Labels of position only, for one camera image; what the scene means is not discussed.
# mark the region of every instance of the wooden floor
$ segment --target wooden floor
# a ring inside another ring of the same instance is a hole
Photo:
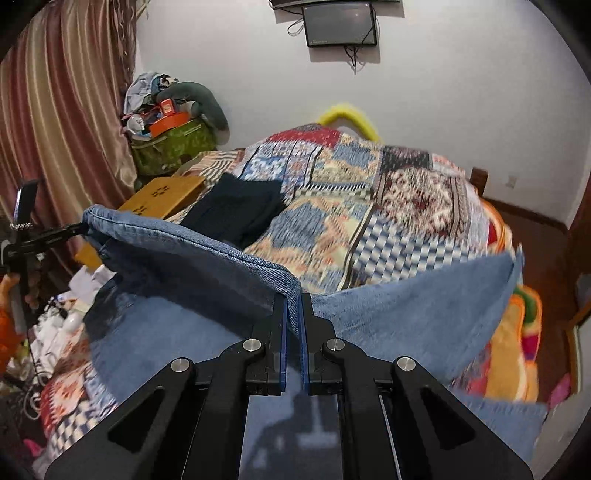
[[[523,246],[524,283],[535,289],[543,302],[538,400],[546,401],[560,378],[569,371],[564,327],[577,310],[573,286],[564,273],[567,238],[554,227],[503,211],[500,213],[513,231],[515,246],[519,243]]]

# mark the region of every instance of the metal screw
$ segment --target metal screw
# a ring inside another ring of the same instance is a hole
[[[339,350],[345,348],[345,342],[340,338],[331,338],[330,340],[326,341],[326,348],[328,350],[332,350],[333,352],[338,352]]]
[[[173,369],[173,372],[180,373],[184,372],[187,368],[189,368],[189,360],[186,358],[177,358],[172,361],[170,364],[170,368]]]
[[[414,368],[417,366],[415,361],[409,356],[403,356],[399,358],[396,364],[398,365],[400,370],[404,370],[405,372],[410,372],[411,370],[414,370]]]
[[[261,345],[262,343],[256,338],[249,338],[248,340],[244,340],[242,348],[247,352],[255,352],[261,347]]]

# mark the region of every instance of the orange cloth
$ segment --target orange cloth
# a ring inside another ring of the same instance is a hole
[[[8,313],[0,307],[0,375],[6,371],[8,362],[24,339],[24,335],[16,334],[14,322]]]
[[[525,316],[525,302],[513,294],[503,318],[491,339],[491,367],[486,384],[487,398],[524,401],[528,398],[528,380],[533,380],[525,366],[521,349],[521,331]]]

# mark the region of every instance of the green bag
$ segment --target green bag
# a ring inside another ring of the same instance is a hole
[[[207,125],[193,119],[150,141],[131,140],[139,175],[155,177],[173,173],[199,152],[215,150],[216,140]]]

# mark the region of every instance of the orange box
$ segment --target orange box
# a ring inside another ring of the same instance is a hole
[[[150,133],[152,138],[156,138],[160,134],[170,130],[171,128],[180,127],[191,121],[191,115],[187,112],[175,113],[174,115],[164,116],[160,120],[156,120],[150,125]]]
[[[203,177],[159,177],[152,180],[127,202],[120,212],[154,218],[168,218],[191,205],[205,186]],[[96,250],[85,243],[74,259],[94,271],[102,265]]]
[[[174,108],[174,102],[170,98],[160,102],[160,111],[164,116],[174,115],[177,112]]]

